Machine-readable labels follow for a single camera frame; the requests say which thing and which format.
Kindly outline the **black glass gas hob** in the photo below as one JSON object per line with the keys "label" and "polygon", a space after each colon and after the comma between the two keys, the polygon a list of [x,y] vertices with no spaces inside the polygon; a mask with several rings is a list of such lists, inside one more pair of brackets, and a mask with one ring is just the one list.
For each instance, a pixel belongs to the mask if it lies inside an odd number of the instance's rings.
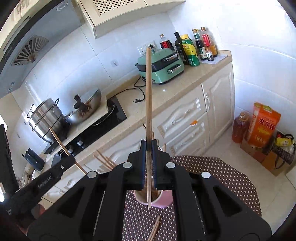
{"label": "black glass gas hob", "polygon": [[[115,128],[117,125],[127,119],[125,112],[123,111],[117,97],[112,97],[107,100],[108,112],[102,118],[97,120],[93,125],[84,130],[74,140],[72,140],[67,146],[67,150],[73,156],[76,156],[103,135]],[[69,128],[67,126],[64,133],[59,134],[59,139],[65,138],[66,131]]]}

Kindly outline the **black electric kettle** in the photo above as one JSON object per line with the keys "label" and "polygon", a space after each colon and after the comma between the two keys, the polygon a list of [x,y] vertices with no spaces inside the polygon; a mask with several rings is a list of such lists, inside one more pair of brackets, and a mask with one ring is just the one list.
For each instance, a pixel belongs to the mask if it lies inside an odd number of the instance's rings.
{"label": "black electric kettle", "polygon": [[42,171],[45,165],[44,160],[39,157],[31,148],[29,148],[22,156],[26,161],[34,167],[37,171]]}

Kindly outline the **cream base cabinets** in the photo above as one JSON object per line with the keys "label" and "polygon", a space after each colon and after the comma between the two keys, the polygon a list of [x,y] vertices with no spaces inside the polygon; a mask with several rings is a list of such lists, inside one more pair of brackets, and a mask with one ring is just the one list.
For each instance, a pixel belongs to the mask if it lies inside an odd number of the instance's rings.
{"label": "cream base cabinets", "polygon": [[[145,138],[145,104],[133,104],[133,97],[133,91],[117,97],[127,119],[76,155],[77,163],[86,172],[107,171],[93,157],[102,159],[96,150],[120,164],[139,149]],[[166,151],[172,156],[203,154],[234,118],[232,63],[225,59],[216,65],[187,69],[177,79],[154,86],[152,97],[152,130],[159,145],[166,144]],[[83,175],[76,165],[72,166],[44,198],[57,201]]]}

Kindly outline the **brown polka dot tablecloth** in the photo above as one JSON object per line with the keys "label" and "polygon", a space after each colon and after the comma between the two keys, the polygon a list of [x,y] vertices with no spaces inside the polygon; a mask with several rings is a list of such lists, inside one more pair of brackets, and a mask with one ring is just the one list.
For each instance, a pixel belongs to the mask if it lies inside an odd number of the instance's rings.
{"label": "brown polka dot tablecloth", "polygon": [[[190,222],[202,230],[205,240],[260,240],[264,224],[255,186],[241,172],[217,157],[172,157],[193,181],[197,214]],[[154,240],[179,240],[174,203],[166,208],[147,208],[132,190],[126,192],[122,240],[147,240],[158,215],[161,216]]]}

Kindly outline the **stainless steel steamer pot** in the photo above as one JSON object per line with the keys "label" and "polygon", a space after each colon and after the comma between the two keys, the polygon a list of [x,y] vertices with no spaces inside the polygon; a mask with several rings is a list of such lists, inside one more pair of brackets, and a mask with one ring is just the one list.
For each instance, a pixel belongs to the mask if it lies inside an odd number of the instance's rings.
{"label": "stainless steel steamer pot", "polygon": [[48,143],[55,140],[50,128],[54,130],[55,134],[59,134],[66,125],[64,115],[58,107],[58,103],[59,99],[53,101],[53,99],[48,98],[36,107],[35,110],[32,110],[34,107],[34,104],[32,104],[27,113],[32,131]]}

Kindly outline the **steel wok with lid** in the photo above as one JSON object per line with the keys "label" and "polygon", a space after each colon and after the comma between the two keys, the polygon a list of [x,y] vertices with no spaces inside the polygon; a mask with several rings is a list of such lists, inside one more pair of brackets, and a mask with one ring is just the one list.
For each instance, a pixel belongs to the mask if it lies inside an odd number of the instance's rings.
{"label": "steel wok with lid", "polygon": [[88,119],[99,108],[101,103],[101,91],[99,88],[93,88],[80,96],[74,96],[73,111],[64,116],[67,123],[76,125]]}

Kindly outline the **orange rice bag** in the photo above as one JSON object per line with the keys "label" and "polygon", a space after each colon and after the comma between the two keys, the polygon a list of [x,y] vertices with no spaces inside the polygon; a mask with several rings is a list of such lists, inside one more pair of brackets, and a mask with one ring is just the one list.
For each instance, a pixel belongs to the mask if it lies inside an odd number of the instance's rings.
{"label": "orange rice bag", "polygon": [[254,148],[264,148],[273,135],[281,114],[270,106],[255,102],[246,141]]}

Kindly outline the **cardboard box with bags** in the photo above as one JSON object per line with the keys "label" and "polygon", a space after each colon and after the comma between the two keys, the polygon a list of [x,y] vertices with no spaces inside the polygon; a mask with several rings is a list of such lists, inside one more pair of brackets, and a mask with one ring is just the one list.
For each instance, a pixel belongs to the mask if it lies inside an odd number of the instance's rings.
{"label": "cardboard box with bags", "polygon": [[287,171],[295,157],[295,139],[290,133],[284,135],[278,131],[263,148],[254,148],[245,139],[240,147],[274,176]]}

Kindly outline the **green yellow bottle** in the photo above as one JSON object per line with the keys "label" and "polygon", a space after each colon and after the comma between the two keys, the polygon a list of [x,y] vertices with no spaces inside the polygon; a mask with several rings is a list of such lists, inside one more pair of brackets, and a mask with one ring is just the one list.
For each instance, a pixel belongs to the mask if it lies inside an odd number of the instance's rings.
{"label": "green yellow bottle", "polygon": [[191,66],[199,66],[200,61],[193,41],[189,38],[187,34],[182,35],[181,39],[182,46],[189,60],[189,64]]}

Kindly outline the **dark olive oil bottle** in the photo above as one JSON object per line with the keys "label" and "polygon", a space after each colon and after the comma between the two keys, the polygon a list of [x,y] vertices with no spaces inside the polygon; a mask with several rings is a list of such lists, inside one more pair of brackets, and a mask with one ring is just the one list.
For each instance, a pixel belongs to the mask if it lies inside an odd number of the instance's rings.
{"label": "dark olive oil bottle", "polygon": [[174,32],[174,35],[176,37],[175,40],[175,47],[178,51],[178,54],[181,58],[181,60],[183,61],[183,63],[185,65],[189,65],[189,60],[188,60],[188,56],[186,55],[184,48],[183,48],[183,44],[182,44],[182,39],[180,37],[180,34],[178,32]]}

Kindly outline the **dark soy sauce bottle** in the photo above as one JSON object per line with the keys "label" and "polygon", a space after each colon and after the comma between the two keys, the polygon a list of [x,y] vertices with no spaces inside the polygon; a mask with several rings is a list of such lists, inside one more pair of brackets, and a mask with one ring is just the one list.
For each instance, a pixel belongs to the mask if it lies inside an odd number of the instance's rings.
{"label": "dark soy sauce bottle", "polygon": [[197,49],[198,49],[200,59],[202,61],[207,60],[206,50],[205,50],[204,44],[203,44],[203,42],[201,40],[201,37],[199,35],[199,31],[197,29],[193,29],[192,32],[193,32],[193,35],[195,37],[196,46],[197,46]]}

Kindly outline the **red label sauce bottle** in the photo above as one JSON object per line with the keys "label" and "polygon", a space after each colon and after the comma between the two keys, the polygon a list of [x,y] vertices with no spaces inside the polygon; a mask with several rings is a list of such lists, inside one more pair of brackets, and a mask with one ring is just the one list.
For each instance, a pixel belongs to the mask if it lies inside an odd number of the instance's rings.
{"label": "red label sauce bottle", "polygon": [[202,38],[206,50],[206,55],[208,61],[213,61],[215,57],[217,57],[218,53],[216,50],[216,47],[214,43],[212,43],[212,40],[210,36],[208,35],[208,32],[205,27],[201,27],[201,33],[202,33]]}

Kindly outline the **grey range hood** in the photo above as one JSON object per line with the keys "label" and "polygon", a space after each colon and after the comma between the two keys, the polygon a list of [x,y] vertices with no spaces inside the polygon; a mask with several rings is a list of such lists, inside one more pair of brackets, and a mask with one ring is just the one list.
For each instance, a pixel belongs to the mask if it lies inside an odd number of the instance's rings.
{"label": "grey range hood", "polygon": [[83,23],[77,1],[21,1],[11,16],[21,10],[17,24],[1,29],[1,97],[19,89],[42,57]]}

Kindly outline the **white wall socket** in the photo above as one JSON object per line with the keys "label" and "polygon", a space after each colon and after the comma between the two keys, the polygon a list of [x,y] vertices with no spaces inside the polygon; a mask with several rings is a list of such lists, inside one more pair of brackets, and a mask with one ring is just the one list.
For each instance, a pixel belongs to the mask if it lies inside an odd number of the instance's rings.
{"label": "white wall socket", "polygon": [[156,49],[157,46],[154,41],[147,41],[144,44],[141,44],[137,49],[141,55],[144,55],[147,51],[147,48]]}

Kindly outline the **cream lattice wall cabinet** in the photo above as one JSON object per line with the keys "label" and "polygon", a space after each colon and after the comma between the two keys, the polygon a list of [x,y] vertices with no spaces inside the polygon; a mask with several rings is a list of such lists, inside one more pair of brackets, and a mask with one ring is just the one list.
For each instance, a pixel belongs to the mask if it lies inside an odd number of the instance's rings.
{"label": "cream lattice wall cabinet", "polygon": [[179,0],[77,1],[95,39],[147,16],[167,12],[184,3]]}

